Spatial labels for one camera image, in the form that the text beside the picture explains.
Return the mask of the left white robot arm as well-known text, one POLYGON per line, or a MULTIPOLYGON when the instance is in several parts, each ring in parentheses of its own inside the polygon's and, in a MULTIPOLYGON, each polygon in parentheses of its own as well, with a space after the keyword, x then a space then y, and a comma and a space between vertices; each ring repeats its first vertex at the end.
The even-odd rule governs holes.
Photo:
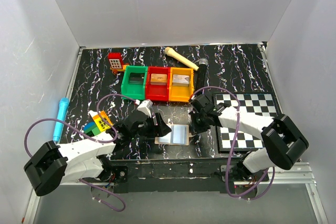
POLYGON ((68 144, 44 143, 35 154, 29 154, 24 172, 37 196, 48 195, 60 184, 82 178, 104 181, 111 174, 110 165, 103 159, 107 154, 125 148, 134 138, 164 137, 171 131, 160 113, 149 116, 135 111, 97 136, 85 135, 83 140, 68 144))

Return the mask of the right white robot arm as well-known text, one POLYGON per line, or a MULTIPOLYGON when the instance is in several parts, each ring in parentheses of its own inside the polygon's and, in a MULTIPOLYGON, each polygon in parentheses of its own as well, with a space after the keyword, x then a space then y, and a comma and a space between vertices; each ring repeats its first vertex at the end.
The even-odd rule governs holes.
POLYGON ((290 170, 308 149, 309 143, 292 119, 279 114, 276 117, 242 112, 226 103, 215 105, 199 94, 190 100, 192 134, 206 132, 211 126, 222 129, 239 129, 264 144, 262 148, 248 152, 236 165, 229 169, 230 179, 243 180, 271 167, 290 170))

